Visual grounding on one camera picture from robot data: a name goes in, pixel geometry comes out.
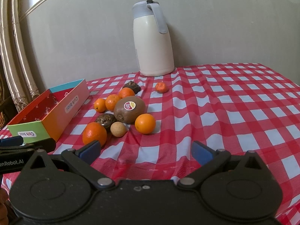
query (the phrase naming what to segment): beige curtain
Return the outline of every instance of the beige curtain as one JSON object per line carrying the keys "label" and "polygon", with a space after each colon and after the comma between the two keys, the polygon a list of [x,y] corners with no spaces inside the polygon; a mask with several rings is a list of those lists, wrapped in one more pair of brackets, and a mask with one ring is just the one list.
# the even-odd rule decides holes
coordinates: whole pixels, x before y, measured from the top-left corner
{"label": "beige curtain", "polygon": [[1,57],[9,91],[18,112],[39,96],[25,54],[18,0],[0,0]]}

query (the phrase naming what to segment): open box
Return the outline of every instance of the open box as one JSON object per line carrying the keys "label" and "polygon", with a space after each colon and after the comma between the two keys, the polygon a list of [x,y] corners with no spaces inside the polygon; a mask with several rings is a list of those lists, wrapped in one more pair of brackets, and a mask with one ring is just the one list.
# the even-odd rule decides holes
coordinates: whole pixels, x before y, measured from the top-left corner
{"label": "open box", "polygon": [[47,138],[57,141],[88,96],[84,79],[50,88],[26,106],[7,127],[12,136],[22,136],[24,143]]}

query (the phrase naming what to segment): tablecloth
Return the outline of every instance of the tablecloth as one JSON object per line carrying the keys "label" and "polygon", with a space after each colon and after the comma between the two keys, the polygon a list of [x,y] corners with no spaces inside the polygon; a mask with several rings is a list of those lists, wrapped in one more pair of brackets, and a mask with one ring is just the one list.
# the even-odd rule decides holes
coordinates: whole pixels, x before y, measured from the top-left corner
{"label": "tablecloth", "polygon": [[[198,140],[212,149],[242,155],[256,150],[283,190],[278,220],[284,225],[300,221],[300,87],[262,64],[213,64],[178,67],[160,77],[130,73],[88,82],[90,96],[60,137],[55,154],[79,149],[82,131],[99,113],[97,98],[117,94],[133,80],[156,119],[151,135],[139,134],[134,125],[122,138],[112,138],[92,166],[120,179],[173,179],[200,165],[190,145]],[[159,94],[158,82],[170,90]],[[0,138],[10,136],[7,128]],[[4,175],[9,190],[17,173]]]}

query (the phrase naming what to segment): gray wall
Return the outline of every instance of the gray wall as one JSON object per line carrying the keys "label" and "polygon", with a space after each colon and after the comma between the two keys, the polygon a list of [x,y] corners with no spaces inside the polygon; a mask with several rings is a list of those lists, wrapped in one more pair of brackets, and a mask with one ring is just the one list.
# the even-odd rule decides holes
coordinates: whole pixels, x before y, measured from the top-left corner
{"label": "gray wall", "polygon": [[[40,89],[138,71],[132,5],[47,0],[21,21]],[[300,0],[157,0],[175,65],[253,62],[300,82]]]}

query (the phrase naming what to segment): white thermos jug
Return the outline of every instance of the white thermos jug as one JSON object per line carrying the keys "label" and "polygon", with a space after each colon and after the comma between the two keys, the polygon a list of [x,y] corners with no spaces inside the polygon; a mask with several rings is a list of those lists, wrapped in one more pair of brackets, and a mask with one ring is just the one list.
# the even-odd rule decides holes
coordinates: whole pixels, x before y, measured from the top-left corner
{"label": "white thermos jug", "polygon": [[168,26],[158,2],[142,1],[133,6],[133,37],[139,69],[147,77],[174,70]]}

